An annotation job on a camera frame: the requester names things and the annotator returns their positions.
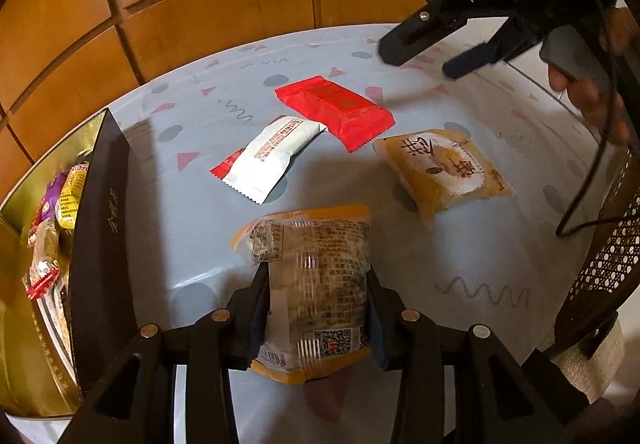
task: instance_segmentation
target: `white snack package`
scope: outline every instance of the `white snack package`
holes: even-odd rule
[[[312,120],[278,117],[247,147],[227,157],[211,173],[261,204],[284,175],[291,157],[324,130],[324,124]]]

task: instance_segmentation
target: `purple snack package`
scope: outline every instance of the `purple snack package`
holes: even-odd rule
[[[60,191],[62,191],[62,186],[65,185],[68,174],[69,171],[59,173],[49,183],[49,185],[47,185],[47,189],[44,192],[44,202],[42,203],[42,211],[40,214],[41,221],[47,220],[47,218],[56,217],[56,202],[60,197]]]

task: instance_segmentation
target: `human hand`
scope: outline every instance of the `human hand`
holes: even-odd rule
[[[638,49],[640,27],[628,8],[609,8],[605,21],[613,51],[617,56],[622,55],[630,45]],[[600,33],[600,46],[607,48],[603,32]],[[549,86],[555,91],[566,90],[569,100],[582,112],[584,119],[602,132],[607,118],[609,95],[599,93],[598,87],[590,78],[571,82],[560,70],[549,65]],[[617,94],[614,101],[616,114],[609,135],[609,141],[617,145],[627,144],[631,140],[628,126],[620,119],[620,112],[624,107],[622,97]]]

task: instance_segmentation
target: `box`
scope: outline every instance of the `box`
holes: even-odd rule
[[[46,317],[25,294],[22,277],[33,254],[26,231],[47,183],[90,147],[94,152],[69,243],[67,318],[75,365],[69,369],[43,329]],[[129,143],[104,110],[43,156],[0,206],[0,408],[7,413],[35,418],[74,413],[118,349],[136,334],[125,230],[128,160]]]

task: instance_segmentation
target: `black cable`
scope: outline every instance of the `black cable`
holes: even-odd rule
[[[631,217],[599,218],[597,220],[580,223],[575,227],[570,228],[568,231],[564,231],[564,228],[566,227],[567,223],[569,222],[571,217],[574,215],[575,210],[578,208],[578,205],[580,205],[589,187],[593,183],[595,174],[598,171],[598,168],[600,167],[600,163],[602,162],[602,156],[604,155],[604,150],[607,146],[607,140],[609,139],[609,135],[611,134],[613,119],[615,116],[616,88],[618,87],[618,70],[617,70],[616,56],[613,51],[611,35],[609,32],[609,29],[607,29],[607,19],[606,19],[604,6],[602,4],[602,0],[595,0],[595,2],[598,8],[598,15],[600,17],[602,29],[604,30],[604,35],[607,43],[607,55],[609,58],[609,66],[607,67],[607,74],[609,75],[609,91],[608,91],[609,101],[607,103],[607,117],[605,119],[602,138],[600,140],[600,144],[598,144],[598,149],[596,151],[596,154],[593,157],[591,168],[589,169],[587,176],[582,182],[582,186],[578,190],[576,196],[572,200],[567,210],[564,212],[564,215],[562,215],[562,218],[558,223],[558,227],[556,227],[557,237],[573,236],[574,234],[578,233],[578,231],[586,229],[587,227],[593,227],[594,225],[602,225],[603,223],[619,223],[620,221],[635,220],[637,218],[640,218],[640,215],[632,215]]]

